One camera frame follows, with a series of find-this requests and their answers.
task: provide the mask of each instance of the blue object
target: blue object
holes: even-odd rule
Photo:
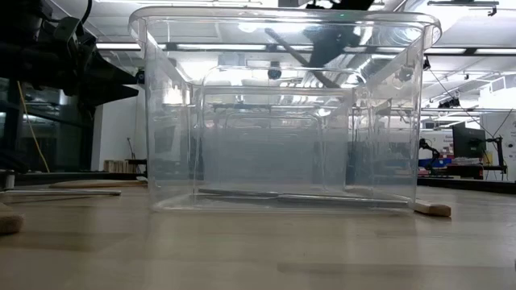
[[[419,160],[418,162],[418,166],[419,167],[426,167],[428,164],[430,164],[430,161],[432,161],[432,159],[421,159]],[[444,168],[446,167],[448,164],[450,164],[452,162],[452,159],[451,158],[439,158],[437,159],[433,164],[432,164],[432,167],[433,168]]]

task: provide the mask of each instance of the yellow cable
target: yellow cable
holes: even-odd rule
[[[34,130],[32,130],[31,120],[29,119],[29,113],[27,112],[27,105],[25,104],[25,97],[23,96],[22,86],[19,84],[19,81],[18,81],[18,91],[19,91],[19,98],[20,98],[20,100],[22,100],[23,110],[25,111],[25,115],[27,116],[27,123],[29,124],[29,128],[31,129],[31,134],[32,134],[32,138],[34,139],[35,147],[38,149],[38,152],[40,153],[40,157],[43,160],[43,163],[45,164],[45,168],[47,169],[47,172],[50,172],[50,169],[48,169],[47,160],[45,159],[45,156],[43,156],[43,152],[40,149],[38,140],[35,138]]]

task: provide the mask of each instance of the robotic arm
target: robotic arm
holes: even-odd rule
[[[425,150],[432,151],[432,159],[430,160],[430,163],[427,166],[425,166],[425,169],[428,170],[432,174],[434,171],[432,164],[439,158],[439,156],[441,156],[441,154],[435,148],[430,147],[430,145],[428,145],[427,141],[425,141],[425,139],[423,139],[423,138],[421,138],[419,140],[419,149],[425,149]]]
[[[97,39],[84,30],[83,19],[52,18],[46,0],[17,0],[2,4],[0,24],[0,77],[63,89],[78,95],[93,108],[106,102],[134,97],[138,90],[131,74],[105,61]]]

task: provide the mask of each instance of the plastic bin rim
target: plastic bin rim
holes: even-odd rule
[[[290,19],[305,19],[307,22],[357,23],[357,22],[387,22],[421,24],[422,29],[433,27],[439,30],[437,37],[433,37],[435,44],[441,35],[440,21],[431,15],[417,12],[390,12],[390,11],[361,11],[361,10],[301,10],[290,8],[242,8],[242,7],[200,7],[200,6],[148,6],[139,8],[129,17],[129,32],[134,31],[133,23],[139,19],[149,17],[178,17],[213,18],[213,19],[240,19],[256,21],[274,19],[288,23]]]

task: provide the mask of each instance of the security camera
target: security camera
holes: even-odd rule
[[[267,71],[267,76],[269,80],[279,80],[281,77],[280,62],[279,61],[271,61],[271,69]]]
[[[145,68],[139,68],[135,77],[138,84],[145,85]]]

